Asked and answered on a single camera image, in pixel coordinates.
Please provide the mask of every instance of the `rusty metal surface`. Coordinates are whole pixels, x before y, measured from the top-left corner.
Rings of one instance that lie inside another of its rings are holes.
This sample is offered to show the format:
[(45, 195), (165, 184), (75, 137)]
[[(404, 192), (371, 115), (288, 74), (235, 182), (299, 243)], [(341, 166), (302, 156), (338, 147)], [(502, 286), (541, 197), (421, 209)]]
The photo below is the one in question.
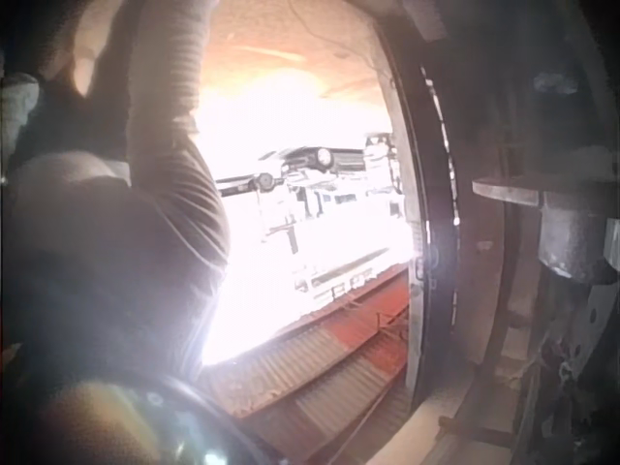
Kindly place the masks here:
[(334, 301), (326, 305), (324, 308), (317, 310), (316, 312), (304, 315), (296, 322), (283, 327), (276, 333), (275, 338), (282, 337), (292, 331), (300, 329), (301, 327), (305, 327), (313, 322), (326, 318), (333, 312), (341, 311), (346, 308), (355, 306), (362, 299), (364, 299), (365, 295), (368, 295), (375, 290), (379, 290), (379, 288), (381, 288), (386, 283), (403, 273), (406, 269), (407, 266), (402, 263), (391, 266), (386, 271), (380, 273), (377, 278), (368, 281), (360, 288), (353, 289), (347, 294), (341, 295), (340, 297), (336, 298)]
[(334, 440), (370, 407), (407, 360), (407, 343), (380, 332), (295, 396), (247, 421), (294, 463)]
[[(291, 395), (369, 341), (406, 310), (407, 274), (357, 307), (333, 313), (292, 337), (213, 367), (203, 388), (230, 414), (243, 418)], [(398, 363), (398, 355), (377, 363)]]

